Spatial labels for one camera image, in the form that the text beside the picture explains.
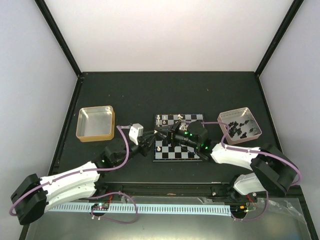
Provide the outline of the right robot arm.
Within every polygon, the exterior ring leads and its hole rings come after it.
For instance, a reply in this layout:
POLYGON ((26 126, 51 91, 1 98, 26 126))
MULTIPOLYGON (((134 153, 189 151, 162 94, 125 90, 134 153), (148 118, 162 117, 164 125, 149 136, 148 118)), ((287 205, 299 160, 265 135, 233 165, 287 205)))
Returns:
POLYGON ((178 120, 171 125, 156 127, 155 132, 172 147, 181 144, 194 148, 202 161, 213 160, 217 164, 250 170, 249 174, 235 177, 228 187, 228 198, 234 202, 257 192, 285 197, 289 188, 299 184, 302 178, 297 166, 275 146, 240 147, 223 141, 213 144, 205 123, 198 120, 189 122, 186 129, 178 120))

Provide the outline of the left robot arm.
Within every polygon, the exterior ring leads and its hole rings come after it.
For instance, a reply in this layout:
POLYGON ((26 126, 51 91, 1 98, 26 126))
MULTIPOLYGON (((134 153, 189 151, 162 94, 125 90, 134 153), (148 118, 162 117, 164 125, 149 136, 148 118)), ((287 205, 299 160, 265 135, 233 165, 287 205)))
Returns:
POLYGON ((78 199, 103 199, 106 185, 98 182, 103 174, 121 169, 136 154, 146 155, 155 141, 156 130, 126 136, 118 126, 121 138, 113 139, 96 159, 55 175, 28 175, 10 199, 9 214, 24 226, 35 222, 57 205, 78 199))

